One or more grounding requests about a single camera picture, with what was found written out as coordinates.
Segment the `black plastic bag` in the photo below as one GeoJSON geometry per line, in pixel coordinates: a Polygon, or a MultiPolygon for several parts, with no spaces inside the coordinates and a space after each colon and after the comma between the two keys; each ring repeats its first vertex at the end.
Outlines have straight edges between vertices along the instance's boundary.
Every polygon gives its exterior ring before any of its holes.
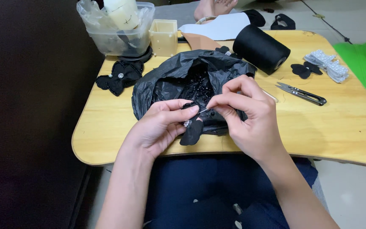
{"type": "MultiPolygon", "coordinates": [[[[188,99],[205,110],[211,97],[222,93],[222,86],[240,75],[254,77],[257,68],[250,63],[212,50],[182,52],[163,62],[158,68],[139,79],[132,93],[132,108],[140,120],[157,101],[188,99]]],[[[240,118],[247,117],[237,111],[240,118]]],[[[224,118],[210,110],[199,116],[204,134],[225,134],[224,118]]]]}

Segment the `thread snips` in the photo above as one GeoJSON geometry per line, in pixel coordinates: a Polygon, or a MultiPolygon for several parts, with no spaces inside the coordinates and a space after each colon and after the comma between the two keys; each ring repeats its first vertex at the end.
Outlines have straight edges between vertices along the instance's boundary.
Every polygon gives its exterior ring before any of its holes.
{"type": "Polygon", "coordinates": [[[277,82],[279,85],[276,85],[278,88],[284,90],[284,91],[287,91],[295,96],[298,96],[300,98],[303,98],[309,102],[312,102],[316,105],[319,105],[319,106],[323,106],[324,104],[327,103],[327,100],[321,96],[318,96],[318,95],[315,95],[315,94],[312,94],[310,92],[307,92],[307,91],[303,91],[299,88],[296,88],[296,87],[293,87],[293,86],[290,86],[290,85],[287,85],[287,84],[284,84],[284,83],[280,83],[280,82],[277,82]]]}

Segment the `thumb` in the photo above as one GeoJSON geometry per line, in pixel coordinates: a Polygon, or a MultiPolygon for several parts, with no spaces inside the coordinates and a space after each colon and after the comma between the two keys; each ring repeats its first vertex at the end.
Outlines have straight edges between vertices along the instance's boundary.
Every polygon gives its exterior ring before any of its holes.
{"type": "Polygon", "coordinates": [[[234,108],[228,105],[217,105],[213,107],[224,119],[226,120],[228,127],[235,127],[241,125],[241,119],[238,116],[234,108]]]}
{"type": "Polygon", "coordinates": [[[198,106],[189,107],[183,110],[163,111],[164,124],[184,122],[191,119],[198,113],[198,106]]]}

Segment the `foot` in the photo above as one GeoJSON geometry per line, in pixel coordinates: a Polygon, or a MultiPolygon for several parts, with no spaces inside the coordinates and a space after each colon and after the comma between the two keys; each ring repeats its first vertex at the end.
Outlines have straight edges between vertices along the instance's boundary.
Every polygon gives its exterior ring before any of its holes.
{"type": "Polygon", "coordinates": [[[200,19],[208,16],[216,16],[214,15],[214,0],[200,0],[194,11],[194,19],[198,22],[200,19]]]}
{"type": "Polygon", "coordinates": [[[214,3],[215,16],[229,14],[237,3],[238,0],[216,0],[214,3]]]}

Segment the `floor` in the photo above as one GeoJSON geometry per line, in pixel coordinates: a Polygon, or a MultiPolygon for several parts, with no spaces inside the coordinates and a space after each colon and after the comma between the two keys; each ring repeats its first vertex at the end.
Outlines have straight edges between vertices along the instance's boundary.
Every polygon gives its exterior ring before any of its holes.
{"type": "MultiPolygon", "coordinates": [[[[272,8],[275,13],[262,12],[267,21],[263,29],[269,29],[274,16],[284,13],[296,22],[296,28],[323,35],[331,44],[343,42],[328,25],[301,1],[279,0],[271,4],[239,0],[236,10],[272,8]]],[[[325,20],[338,29],[352,43],[366,42],[366,1],[362,0],[305,0],[325,20]]],[[[341,164],[332,161],[315,161],[319,180],[329,212],[338,225],[344,229],[366,228],[366,167],[341,164]]],[[[94,204],[91,207],[87,228],[94,228],[104,201],[104,195],[111,175],[112,166],[103,169],[94,204]]]]}

